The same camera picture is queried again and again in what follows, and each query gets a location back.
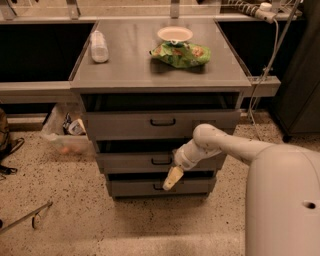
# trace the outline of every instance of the gray countertop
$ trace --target gray countertop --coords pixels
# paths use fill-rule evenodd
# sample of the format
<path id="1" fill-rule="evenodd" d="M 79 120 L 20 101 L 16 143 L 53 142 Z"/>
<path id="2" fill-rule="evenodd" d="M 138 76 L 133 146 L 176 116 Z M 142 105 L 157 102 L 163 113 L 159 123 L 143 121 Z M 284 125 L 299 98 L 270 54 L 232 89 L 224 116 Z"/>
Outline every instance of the gray countertop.
<path id="1" fill-rule="evenodd" d="M 157 31 L 166 26 L 183 26 L 193 32 L 191 43 L 211 49 L 204 66 L 176 69 L 151 58 L 149 51 L 161 44 Z M 96 64 L 90 44 L 82 56 L 71 88 L 75 90 L 243 91 L 251 86 L 238 61 L 212 18 L 126 18 L 101 20 L 97 29 L 107 41 L 109 60 Z"/>

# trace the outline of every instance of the bottle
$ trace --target bottle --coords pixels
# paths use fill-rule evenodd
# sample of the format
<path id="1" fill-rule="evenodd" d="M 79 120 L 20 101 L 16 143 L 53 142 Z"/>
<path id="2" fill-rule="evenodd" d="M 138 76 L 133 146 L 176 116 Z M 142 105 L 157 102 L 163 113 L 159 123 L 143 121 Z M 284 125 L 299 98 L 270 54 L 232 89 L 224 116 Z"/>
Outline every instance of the bottle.
<path id="1" fill-rule="evenodd" d="M 104 35 L 95 30 L 91 33 L 91 57 L 95 62 L 103 63 L 109 59 L 109 51 L 107 48 L 107 42 Z"/>

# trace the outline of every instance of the concrete floor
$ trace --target concrete floor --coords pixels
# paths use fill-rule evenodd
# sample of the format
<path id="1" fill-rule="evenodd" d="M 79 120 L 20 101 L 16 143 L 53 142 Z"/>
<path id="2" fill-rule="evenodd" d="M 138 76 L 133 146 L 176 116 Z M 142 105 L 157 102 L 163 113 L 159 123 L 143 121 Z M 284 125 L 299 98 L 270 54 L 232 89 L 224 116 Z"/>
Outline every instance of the concrete floor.
<path id="1" fill-rule="evenodd" d="M 266 112 L 256 114 L 267 142 L 283 143 Z M 236 135 L 257 138 L 242 117 Z M 227 157 L 208 196 L 113 200 L 92 156 L 61 155 L 36 131 L 12 132 L 25 144 L 2 164 L 19 169 L 0 181 L 4 227 L 48 200 L 37 229 L 31 219 L 0 235 L 0 255 L 219 255 L 245 254 L 245 189 L 248 167 Z M 320 136 L 290 144 L 320 152 Z"/>

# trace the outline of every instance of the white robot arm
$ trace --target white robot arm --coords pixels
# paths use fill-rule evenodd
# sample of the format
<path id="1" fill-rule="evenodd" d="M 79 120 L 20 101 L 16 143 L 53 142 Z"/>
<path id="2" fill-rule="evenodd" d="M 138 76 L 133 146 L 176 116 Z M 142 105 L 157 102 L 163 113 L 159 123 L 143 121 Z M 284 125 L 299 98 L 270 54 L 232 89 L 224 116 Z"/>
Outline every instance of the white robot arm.
<path id="1" fill-rule="evenodd" d="M 250 166 L 246 191 L 246 255 L 320 255 L 320 154 L 226 134 L 209 124 L 175 152 L 169 190 L 200 160 L 225 152 Z"/>

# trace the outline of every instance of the green chip bag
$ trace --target green chip bag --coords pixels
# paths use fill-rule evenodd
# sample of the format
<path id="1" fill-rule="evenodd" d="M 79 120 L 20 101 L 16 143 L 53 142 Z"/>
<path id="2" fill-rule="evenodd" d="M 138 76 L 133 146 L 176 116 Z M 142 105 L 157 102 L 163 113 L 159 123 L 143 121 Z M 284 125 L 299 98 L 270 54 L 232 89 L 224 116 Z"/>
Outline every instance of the green chip bag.
<path id="1" fill-rule="evenodd" d="M 159 59 L 175 68 L 190 68 L 210 61 L 211 51 L 206 46 L 189 43 L 173 45 L 164 42 L 150 51 L 152 58 Z"/>

